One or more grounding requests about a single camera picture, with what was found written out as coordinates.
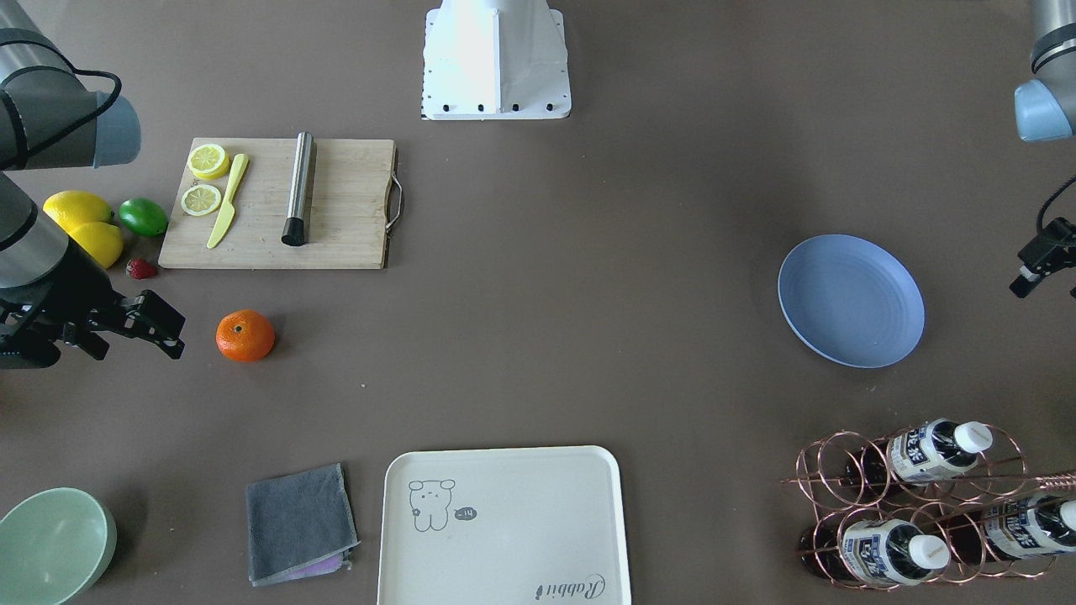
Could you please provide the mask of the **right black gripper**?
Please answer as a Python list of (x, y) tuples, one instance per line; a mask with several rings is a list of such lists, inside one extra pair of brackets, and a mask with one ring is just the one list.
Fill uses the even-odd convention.
[(36, 332), (103, 360), (110, 344), (100, 332), (111, 332), (156, 344), (180, 360), (185, 322), (157, 292), (123, 298), (82, 248), (66, 249), (49, 271), (12, 248), (3, 251), (3, 334)]

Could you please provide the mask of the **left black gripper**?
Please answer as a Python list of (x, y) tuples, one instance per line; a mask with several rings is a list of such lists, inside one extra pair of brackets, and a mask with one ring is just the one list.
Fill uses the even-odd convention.
[(1075, 226), (1068, 219), (1053, 219), (1018, 252), (1019, 272), (1010, 291), (1027, 298), (1047, 276), (1075, 266)]

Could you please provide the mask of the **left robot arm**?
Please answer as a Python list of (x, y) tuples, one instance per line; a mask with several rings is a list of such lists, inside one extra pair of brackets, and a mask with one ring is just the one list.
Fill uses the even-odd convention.
[[(1033, 46), (1029, 53), (1033, 78), (1014, 92), (1017, 133), (1027, 143), (1073, 138), (1075, 133), (1075, 3), (1032, 1)], [(1042, 280), (1075, 264), (1073, 222), (1057, 217), (1045, 222), (1047, 210), (1068, 188), (1073, 177), (1040, 206), (1035, 234), (1018, 252), (1019, 275), (1010, 284), (1018, 298), (1027, 298)]]

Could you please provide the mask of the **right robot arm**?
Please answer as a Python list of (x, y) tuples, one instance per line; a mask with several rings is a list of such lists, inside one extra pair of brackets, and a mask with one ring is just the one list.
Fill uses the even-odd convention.
[(103, 333), (180, 358), (185, 320), (156, 292), (126, 297), (12, 170), (103, 167), (134, 160), (141, 130), (107, 71), (77, 69), (16, 1), (1, 4), (1, 307), (3, 368), (47, 368), (61, 344), (103, 360)]

